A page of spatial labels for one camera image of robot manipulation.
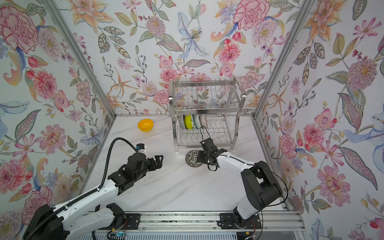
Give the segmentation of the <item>speckled dark patterned bowl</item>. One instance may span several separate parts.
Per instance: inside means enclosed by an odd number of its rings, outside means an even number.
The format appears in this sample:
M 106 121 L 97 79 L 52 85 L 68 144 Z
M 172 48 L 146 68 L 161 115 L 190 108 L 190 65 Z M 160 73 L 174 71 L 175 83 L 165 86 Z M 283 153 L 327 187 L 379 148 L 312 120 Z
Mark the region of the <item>speckled dark patterned bowl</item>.
M 188 166 L 197 168 L 203 164 L 198 162 L 198 154 L 199 154 L 198 150 L 192 150 L 186 154 L 185 160 Z

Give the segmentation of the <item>green leaf pattern bowl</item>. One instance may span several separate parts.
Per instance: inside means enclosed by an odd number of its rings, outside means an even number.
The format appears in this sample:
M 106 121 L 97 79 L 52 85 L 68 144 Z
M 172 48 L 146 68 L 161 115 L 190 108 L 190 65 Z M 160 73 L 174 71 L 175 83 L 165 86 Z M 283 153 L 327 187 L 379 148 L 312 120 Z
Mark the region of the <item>green leaf pattern bowl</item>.
M 195 115 L 191 115 L 191 123 L 192 123 L 192 128 L 193 130 L 196 130 L 197 127 L 196 127 L 196 124 L 195 124 L 195 119 L 194 119 Z

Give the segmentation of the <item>pale green glass bowl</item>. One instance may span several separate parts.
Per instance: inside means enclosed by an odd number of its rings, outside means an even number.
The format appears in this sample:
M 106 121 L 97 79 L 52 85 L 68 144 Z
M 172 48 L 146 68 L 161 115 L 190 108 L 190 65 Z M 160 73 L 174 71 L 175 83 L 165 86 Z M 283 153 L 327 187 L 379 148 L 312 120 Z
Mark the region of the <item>pale green glass bowl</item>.
M 194 115 L 194 123 L 197 129 L 202 127 L 199 115 Z

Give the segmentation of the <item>purple striped glass bowl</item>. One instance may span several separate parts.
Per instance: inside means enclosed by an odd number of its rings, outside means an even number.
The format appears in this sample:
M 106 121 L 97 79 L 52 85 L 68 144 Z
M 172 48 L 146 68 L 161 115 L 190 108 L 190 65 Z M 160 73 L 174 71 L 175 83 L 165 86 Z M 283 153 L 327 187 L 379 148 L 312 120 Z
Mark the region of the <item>purple striped glass bowl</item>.
M 200 119 L 201 127 L 208 128 L 206 115 L 204 114 L 199 115 L 199 119 Z

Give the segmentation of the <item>lime green plastic bowl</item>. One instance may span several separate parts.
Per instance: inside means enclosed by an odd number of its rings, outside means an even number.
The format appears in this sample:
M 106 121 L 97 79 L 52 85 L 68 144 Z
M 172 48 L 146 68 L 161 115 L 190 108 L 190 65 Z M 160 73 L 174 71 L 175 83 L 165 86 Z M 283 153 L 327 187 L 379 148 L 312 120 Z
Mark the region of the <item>lime green plastic bowl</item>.
M 192 116 L 191 115 L 186 115 L 184 116 L 184 124 L 187 130 L 192 130 L 193 129 L 193 121 L 192 121 Z

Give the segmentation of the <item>silver two-tier dish rack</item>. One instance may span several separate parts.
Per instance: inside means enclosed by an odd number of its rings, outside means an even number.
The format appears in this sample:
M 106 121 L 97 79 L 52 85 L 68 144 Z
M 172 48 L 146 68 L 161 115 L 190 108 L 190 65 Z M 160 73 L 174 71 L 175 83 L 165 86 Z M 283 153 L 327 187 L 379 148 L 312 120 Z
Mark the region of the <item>silver two-tier dish rack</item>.
M 171 81 L 169 106 L 175 151 L 197 148 L 204 137 L 215 145 L 234 149 L 240 117 L 246 101 L 245 88 L 238 77 L 209 82 Z M 208 128 L 182 130 L 178 116 L 206 115 Z

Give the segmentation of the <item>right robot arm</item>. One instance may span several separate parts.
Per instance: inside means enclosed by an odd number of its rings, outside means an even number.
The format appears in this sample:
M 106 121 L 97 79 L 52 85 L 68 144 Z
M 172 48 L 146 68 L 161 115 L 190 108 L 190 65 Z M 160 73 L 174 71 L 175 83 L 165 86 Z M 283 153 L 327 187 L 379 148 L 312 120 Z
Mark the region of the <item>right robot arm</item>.
M 246 194 L 233 211 L 234 221 L 239 227 L 242 228 L 253 215 L 283 196 L 277 175 L 266 162 L 254 163 L 235 157 L 225 149 L 218 149 L 211 138 L 201 141 L 201 146 L 197 162 L 209 169 L 214 166 L 214 171 L 224 168 L 243 181 Z

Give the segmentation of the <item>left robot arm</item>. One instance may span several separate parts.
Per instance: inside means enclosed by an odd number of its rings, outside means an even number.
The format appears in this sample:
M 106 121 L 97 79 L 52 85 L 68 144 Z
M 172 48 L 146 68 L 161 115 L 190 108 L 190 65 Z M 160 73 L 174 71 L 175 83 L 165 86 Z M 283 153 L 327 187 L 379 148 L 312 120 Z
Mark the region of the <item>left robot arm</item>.
M 147 158 L 143 153 L 134 153 L 127 164 L 108 176 L 103 186 L 54 207 L 40 207 L 23 239 L 75 240 L 98 229 L 121 227 L 127 220 L 119 205 L 110 203 L 98 211 L 95 208 L 133 187 L 147 172 L 160 169 L 163 160 L 162 155 Z

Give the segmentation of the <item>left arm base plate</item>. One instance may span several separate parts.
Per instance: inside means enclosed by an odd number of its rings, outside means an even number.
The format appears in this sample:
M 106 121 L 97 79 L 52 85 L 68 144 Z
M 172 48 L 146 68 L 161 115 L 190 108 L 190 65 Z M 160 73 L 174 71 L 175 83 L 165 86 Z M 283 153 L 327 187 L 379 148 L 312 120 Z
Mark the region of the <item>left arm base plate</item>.
M 99 230 L 138 230 L 141 214 L 125 214 L 115 217 L 113 222 Z

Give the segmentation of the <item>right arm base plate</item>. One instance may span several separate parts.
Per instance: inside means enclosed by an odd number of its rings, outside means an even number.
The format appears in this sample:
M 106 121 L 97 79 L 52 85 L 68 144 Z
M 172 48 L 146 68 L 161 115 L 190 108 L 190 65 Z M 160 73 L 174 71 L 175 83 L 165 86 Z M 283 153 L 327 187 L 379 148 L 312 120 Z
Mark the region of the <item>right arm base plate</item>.
M 217 225 L 222 230 L 259 230 L 262 228 L 262 222 L 258 215 L 252 215 L 244 220 L 235 213 L 221 213 Z

